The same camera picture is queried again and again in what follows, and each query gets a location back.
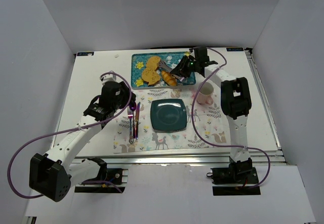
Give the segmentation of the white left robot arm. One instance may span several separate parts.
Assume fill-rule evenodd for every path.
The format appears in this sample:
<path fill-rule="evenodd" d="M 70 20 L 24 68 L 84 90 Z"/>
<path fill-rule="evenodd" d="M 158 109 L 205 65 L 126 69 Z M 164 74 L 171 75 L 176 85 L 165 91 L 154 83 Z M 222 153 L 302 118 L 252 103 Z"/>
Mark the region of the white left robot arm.
<path fill-rule="evenodd" d="M 107 163 L 88 157 L 80 164 L 72 162 L 112 119 L 133 103 L 136 96 L 128 82 L 110 71 L 100 76 L 101 94 L 89 103 L 73 129 L 65 130 L 65 137 L 44 154 L 36 153 L 30 161 L 29 186 L 55 202 L 61 201 L 71 187 L 86 182 L 107 183 Z"/>

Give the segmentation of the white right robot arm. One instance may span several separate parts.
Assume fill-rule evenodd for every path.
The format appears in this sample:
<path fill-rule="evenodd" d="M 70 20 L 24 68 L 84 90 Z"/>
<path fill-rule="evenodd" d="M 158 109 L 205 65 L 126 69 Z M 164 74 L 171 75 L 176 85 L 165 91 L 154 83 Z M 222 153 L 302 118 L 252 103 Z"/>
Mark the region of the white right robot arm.
<path fill-rule="evenodd" d="M 220 104 L 230 130 L 229 173 L 235 180 L 252 171 L 248 150 L 247 119 L 252 107 L 249 84 L 245 77 L 234 77 L 223 70 L 227 59 L 219 51 L 209 47 L 194 47 L 188 56 L 171 70 L 172 75 L 188 78 L 198 73 L 220 88 Z"/>

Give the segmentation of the silver metal tongs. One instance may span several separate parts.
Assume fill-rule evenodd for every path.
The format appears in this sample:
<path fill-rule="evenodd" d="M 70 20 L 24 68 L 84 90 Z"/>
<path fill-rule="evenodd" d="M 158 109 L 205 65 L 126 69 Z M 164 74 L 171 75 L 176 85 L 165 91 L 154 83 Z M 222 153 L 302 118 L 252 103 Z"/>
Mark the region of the silver metal tongs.
<path fill-rule="evenodd" d="M 174 76 L 174 77 L 175 77 L 177 80 L 179 80 L 180 82 L 183 82 L 183 81 L 185 80 L 184 77 L 181 77 L 181 76 L 176 75 L 176 74 L 172 74 L 171 71 L 172 71 L 173 69 L 172 69 L 171 67 L 169 67 L 169 66 L 165 63 L 165 61 L 163 61 L 163 60 L 160 60 L 160 61 L 158 62 L 158 67 L 160 67 L 160 68 L 164 69 L 165 71 L 169 72 L 172 76 Z"/>

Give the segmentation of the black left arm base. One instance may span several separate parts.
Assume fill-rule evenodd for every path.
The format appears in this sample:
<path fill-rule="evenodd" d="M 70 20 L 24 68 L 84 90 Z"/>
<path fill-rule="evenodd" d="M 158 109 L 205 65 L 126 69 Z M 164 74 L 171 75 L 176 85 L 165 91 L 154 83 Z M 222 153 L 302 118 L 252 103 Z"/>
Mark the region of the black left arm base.
<path fill-rule="evenodd" d="M 95 166 L 99 169 L 95 172 L 95 177 L 85 179 L 80 185 L 76 186 L 75 193 L 121 194 L 124 192 L 128 176 L 127 169 L 108 168 L 103 159 L 96 157 L 83 159 L 82 163 L 85 161 L 95 163 Z"/>

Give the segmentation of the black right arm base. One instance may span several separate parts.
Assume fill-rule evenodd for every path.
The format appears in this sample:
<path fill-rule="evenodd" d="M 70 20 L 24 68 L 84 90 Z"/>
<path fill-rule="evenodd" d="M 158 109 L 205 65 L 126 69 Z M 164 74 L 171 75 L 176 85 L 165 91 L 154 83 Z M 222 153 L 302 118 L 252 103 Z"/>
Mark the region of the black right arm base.
<path fill-rule="evenodd" d="M 214 196 L 254 196 L 261 195 L 256 168 L 250 172 L 235 175 L 230 167 L 211 168 L 206 177 L 212 181 Z"/>

